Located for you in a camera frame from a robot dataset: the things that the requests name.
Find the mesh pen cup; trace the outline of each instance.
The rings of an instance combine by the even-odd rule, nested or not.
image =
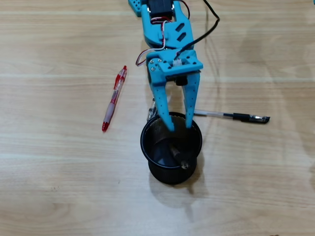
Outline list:
[[[160,117],[155,116],[143,128],[140,145],[152,175],[160,182],[173,185],[184,182],[194,173],[202,135],[194,121],[190,129],[186,128],[185,115],[170,112],[170,116],[175,132],[170,132]],[[185,157],[185,165],[175,157],[174,149]]]

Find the red and white pen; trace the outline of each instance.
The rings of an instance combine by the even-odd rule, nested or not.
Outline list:
[[[118,96],[119,96],[119,93],[120,93],[120,91],[121,91],[121,89],[123,87],[126,75],[127,75],[127,66],[124,66],[123,69],[119,72],[119,74],[116,77],[115,85],[114,85],[114,93],[113,93],[113,96],[112,96],[112,100],[110,101],[110,103],[109,103],[109,105],[107,107],[106,115],[105,115],[105,118],[103,120],[102,131],[104,133],[106,132],[106,130],[107,130],[108,126],[109,126],[110,120],[113,117],[114,110],[115,110],[115,107],[116,107],[116,103],[117,103],[117,100],[118,100]]]

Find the cup rim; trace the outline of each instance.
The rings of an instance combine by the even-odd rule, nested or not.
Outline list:
[[[181,117],[181,118],[186,119],[186,116],[185,116],[184,114],[178,113],[178,112],[170,112],[169,115],[170,115],[170,116],[175,116],[175,117]],[[180,168],[181,168],[180,165],[178,165],[178,166],[164,166],[164,165],[161,165],[161,164],[159,164],[159,163],[154,162],[154,161],[147,155],[147,153],[146,153],[145,150],[144,150],[144,132],[145,132],[145,131],[151,126],[151,124],[152,124],[154,121],[156,121],[158,118],[160,118],[159,115],[157,115],[157,116],[153,117],[151,120],[149,120],[149,121],[146,123],[146,125],[144,126],[144,128],[143,128],[143,130],[142,130],[142,132],[141,132],[141,136],[140,136],[140,146],[141,146],[142,153],[143,153],[143,155],[146,157],[146,159],[147,159],[150,163],[152,163],[152,164],[154,164],[154,165],[156,165],[156,166],[158,166],[158,167],[161,167],[161,168],[163,168],[163,169],[168,169],[168,170],[171,170],[171,169],[180,169]],[[196,123],[194,120],[192,121],[191,125],[195,128],[195,130],[197,131],[197,133],[198,133],[198,135],[199,135],[199,137],[200,137],[200,144],[199,144],[198,150],[197,150],[197,152],[196,152],[196,158],[197,158],[198,155],[200,154],[201,148],[202,148],[202,134],[201,134],[201,131],[200,131],[199,126],[197,125],[197,123]]]

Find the blue robotic arm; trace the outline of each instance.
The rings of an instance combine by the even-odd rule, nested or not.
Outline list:
[[[138,17],[142,17],[144,38],[151,48],[162,45],[160,25],[151,23],[152,12],[150,1],[128,0],[129,5]],[[193,45],[175,57],[181,48],[193,41],[189,19],[183,14],[179,1],[169,0],[172,3],[171,14],[174,22],[165,24],[165,50],[147,54],[146,65],[150,88],[156,101],[158,114],[170,131],[174,131],[174,124],[169,116],[165,85],[175,82],[182,86],[186,109],[186,127],[190,128],[194,114],[196,98],[200,81],[200,69],[203,64],[198,60]]]

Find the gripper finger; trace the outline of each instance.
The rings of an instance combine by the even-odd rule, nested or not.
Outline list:
[[[162,121],[164,122],[166,127],[169,129],[169,131],[174,131],[175,127],[168,111],[165,87],[164,86],[153,87],[152,92],[154,95],[154,99],[156,101],[156,107],[157,107],[159,116],[161,117]]]
[[[195,110],[200,74],[188,75],[188,84],[183,86],[184,104],[186,109],[186,128],[191,128]]]

